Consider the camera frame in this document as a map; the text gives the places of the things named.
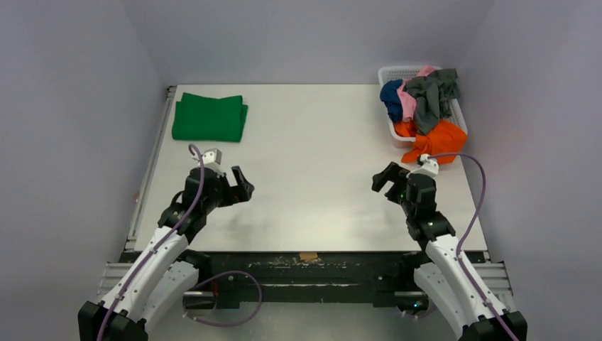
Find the dark grey t-shirt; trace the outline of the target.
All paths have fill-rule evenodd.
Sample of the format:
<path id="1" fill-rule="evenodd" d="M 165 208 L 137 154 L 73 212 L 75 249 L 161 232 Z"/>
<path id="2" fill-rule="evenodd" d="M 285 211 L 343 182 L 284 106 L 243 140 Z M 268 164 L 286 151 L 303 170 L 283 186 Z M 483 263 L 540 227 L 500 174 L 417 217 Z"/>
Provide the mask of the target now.
<path id="1" fill-rule="evenodd" d="M 455 68 L 435 70 L 417 76 L 405 85 L 405 91 L 416 100 L 413 121 L 421 135 L 427 135 L 441 119 L 452 115 L 450 103 L 461 96 Z"/>

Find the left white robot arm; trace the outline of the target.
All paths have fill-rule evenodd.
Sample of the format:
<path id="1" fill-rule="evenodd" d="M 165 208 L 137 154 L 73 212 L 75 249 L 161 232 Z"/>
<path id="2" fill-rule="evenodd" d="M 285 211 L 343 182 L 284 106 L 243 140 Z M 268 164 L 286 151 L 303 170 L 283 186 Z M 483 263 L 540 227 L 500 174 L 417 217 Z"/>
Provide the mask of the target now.
<path id="1" fill-rule="evenodd" d="M 189 245 L 214 209 L 251 199 L 254 186 L 238 166 L 231 170 L 235 185 L 217 165 L 190 171 L 131 268 L 99 302 L 80 308 L 81 340 L 148 340 L 157 320 L 186 290 L 204 290 L 217 279 L 207 268 L 208 256 Z"/>

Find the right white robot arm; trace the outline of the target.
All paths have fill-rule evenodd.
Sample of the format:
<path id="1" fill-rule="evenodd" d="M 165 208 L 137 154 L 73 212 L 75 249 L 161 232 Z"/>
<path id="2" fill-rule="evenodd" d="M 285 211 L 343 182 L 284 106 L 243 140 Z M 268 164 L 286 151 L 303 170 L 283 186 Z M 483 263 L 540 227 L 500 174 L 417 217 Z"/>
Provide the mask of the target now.
<path id="1" fill-rule="evenodd" d="M 509 310 L 487 287 L 451 223 L 437 210 L 437 172 L 437 162 L 428 158 L 414 171 L 390 163 L 372 177 L 375 192 L 393 184 L 385 197 L 403 208 L 408 232 L 427 257 L 425 264 L 401 266 L 400 283 L 422 289 L 458 340 L 526 340 L 522 313 Z"/>

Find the orange t-shirt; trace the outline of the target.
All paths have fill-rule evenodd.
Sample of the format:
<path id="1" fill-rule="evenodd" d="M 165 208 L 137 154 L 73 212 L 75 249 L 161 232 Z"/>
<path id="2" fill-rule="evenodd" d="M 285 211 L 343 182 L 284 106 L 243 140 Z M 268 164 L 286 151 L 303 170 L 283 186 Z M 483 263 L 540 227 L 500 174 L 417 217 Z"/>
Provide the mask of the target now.
<path id="1" fill-rule="evenodd" d="M 462 129 L 446 120 L 440 120 L 426 135 L 418 133 L 414 121 L 399 121 L 394 123 L 393 127 L 398 136 L 415 138 L 411 149 L 401 158 L 403 163 L 414 163 L 424 153 L 458 153 L 467 140 L 467 134 Z"/>

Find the pink t-shirt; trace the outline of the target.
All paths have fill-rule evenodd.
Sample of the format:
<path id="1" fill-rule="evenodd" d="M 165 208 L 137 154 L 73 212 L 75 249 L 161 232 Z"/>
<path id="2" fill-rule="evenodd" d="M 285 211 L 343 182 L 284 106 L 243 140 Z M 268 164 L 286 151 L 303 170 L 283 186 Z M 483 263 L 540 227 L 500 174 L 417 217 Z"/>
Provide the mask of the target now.
<path id="1" fill-rule="evenodd" d="M 418 72 L 417 76 L 418 77 L 428 76 L 435 70 L 436 70 L 435 67 L 432 67 L 431 65 L 426 65 Z M 399 88 L 397 88 L 397 90 L 396 90 L 398 99 L 400 100 L 400 104 L 402 107 L 402 121 L 403 122 L 409 122 L 409 121 L 413 120 L 413 117 L 415 115 L 415 109 L 417 106 L 416 99 L 405 91 L 406 84 L 410 80 L 412 80 L 412 77 L 403 80 L 401 83 L 401 86 L 399 86 Z"/>

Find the navy blue t-shirt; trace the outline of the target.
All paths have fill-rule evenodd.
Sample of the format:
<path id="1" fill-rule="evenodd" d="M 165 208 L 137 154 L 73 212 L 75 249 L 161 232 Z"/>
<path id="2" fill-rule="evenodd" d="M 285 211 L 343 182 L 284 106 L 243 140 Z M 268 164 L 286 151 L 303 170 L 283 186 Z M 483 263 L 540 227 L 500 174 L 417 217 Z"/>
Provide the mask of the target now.
<path id="1" fill-rule="evenodd" d="M 380 100 L 384 103 L 389 119 L 393 122 L 403 120 L 403 106 L 398 95 L 398 89 L 403 80 L 390 80 L 386 82 L 380 91 Z"/>

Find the folded green t-shirt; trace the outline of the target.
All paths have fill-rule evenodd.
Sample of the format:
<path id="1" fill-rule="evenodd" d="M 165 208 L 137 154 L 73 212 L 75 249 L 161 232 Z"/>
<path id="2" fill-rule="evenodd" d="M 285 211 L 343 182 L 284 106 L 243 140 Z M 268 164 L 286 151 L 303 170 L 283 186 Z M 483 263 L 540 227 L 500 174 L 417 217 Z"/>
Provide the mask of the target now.
<path id="1" fill-rule="evenodd" d="M 183 93 L 175 103 L 172 138 L 178 141 L 242 140 L 248 105 L 241 95 L 212 98 Z"/>

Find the brown tape piece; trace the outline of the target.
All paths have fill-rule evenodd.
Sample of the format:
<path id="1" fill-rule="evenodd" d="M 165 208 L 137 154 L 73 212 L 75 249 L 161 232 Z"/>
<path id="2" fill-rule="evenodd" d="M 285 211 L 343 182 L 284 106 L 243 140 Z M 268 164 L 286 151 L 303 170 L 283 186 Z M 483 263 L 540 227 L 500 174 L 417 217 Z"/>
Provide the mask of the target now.
<path id="1" fill-rule="evenodd" d="M 318 260 L 319 255 L 317 252 L 300 252 L 299 258 L 301 262 L 313 262 Z"/>

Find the white plastic basket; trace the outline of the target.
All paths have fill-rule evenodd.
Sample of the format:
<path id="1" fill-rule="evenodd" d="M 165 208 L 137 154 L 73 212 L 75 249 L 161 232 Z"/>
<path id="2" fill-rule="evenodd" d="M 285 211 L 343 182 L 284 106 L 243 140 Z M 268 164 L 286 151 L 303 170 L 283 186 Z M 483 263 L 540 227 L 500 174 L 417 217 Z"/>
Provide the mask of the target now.
<path id="1" fill-rule="evenodd" d="M 381 67 L 377 73 L 379 85 L 382 87 L 386 82 L 391 80 L 415 77 L 421 69 L 421 65 L 396 65 Z M 447 118 L 447 121 L 455 124 L 467 134 L 468 129 L 458 100 L 453 99 L 452 101 L 450 101 L 449 107 L 451 109 L 451 116 Z M 411 145 L 415 141 L 415 137 L 404 137 L 398 135 L 395 132 L 393 122 L 390 120 L 387 114 L 385 118 L 388 125 L 391 144 L 396 148 L 411 147 Z"/>

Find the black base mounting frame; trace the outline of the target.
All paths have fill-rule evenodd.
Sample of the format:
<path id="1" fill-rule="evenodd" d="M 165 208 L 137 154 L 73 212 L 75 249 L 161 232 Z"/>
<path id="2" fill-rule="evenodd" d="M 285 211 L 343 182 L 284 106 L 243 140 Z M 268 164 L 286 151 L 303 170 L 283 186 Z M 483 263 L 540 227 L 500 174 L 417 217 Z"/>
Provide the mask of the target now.
<path id="1" fill-rule="evenodd" d="M 367 303 L 414 313 L 434 304 L 414 282 L 423 251 L 324 251 L 301 262 L 298 251 L 205 251 L 201 278 L 176 301 L 189 309 L 230 309 L 241 303 Z"/>

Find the aluminium table rail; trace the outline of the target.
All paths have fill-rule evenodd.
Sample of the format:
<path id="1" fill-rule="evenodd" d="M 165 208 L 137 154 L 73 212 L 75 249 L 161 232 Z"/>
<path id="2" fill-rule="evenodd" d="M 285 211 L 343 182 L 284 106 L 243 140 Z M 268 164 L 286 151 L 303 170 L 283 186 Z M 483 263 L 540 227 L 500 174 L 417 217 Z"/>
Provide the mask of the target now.
<path id="1" fill-rule="evenodd" d="M 157 132 L 156 137 L 153 142 L 153 147 L 152 147 L 152 150 L 150 153 L 150 159 L 149 159 L 141 186 L 139 188 L 138 194 L 135 199 L 136 205 L 134 207 L 134 211 L 133 211 L 131 221 L 129 224 L 128 235 L 127 235 L 127 238 L 126 238 L 126 241 L 124 244 L 123 252 L 133 252 L 135 249 L 135 243 L 137 240 L 138 231 L 140 229 L 140 227 L 139 227 L 140 220 L 143 215 L 143 208 L 145 205 L 146 196 L 148 193 L 150 183 L 153 178 L 155 165 L 157 163 L 158 155 L 160 153 L 160 146 L 163 142 L 163 137 L 165 135 L 166 126 L 168 125 L 168 120 L 170 117 L 170 110 L 171 110 L 171 106 L 173 105 L 176 89 L 177 89 L 176 85 L 170 85 L 166 89 L 166 98 L 165 98 L 165 105 L 163 107 L 162 117 L 161 117 L 161 120 L 159 123 L 158 132 Z"/>

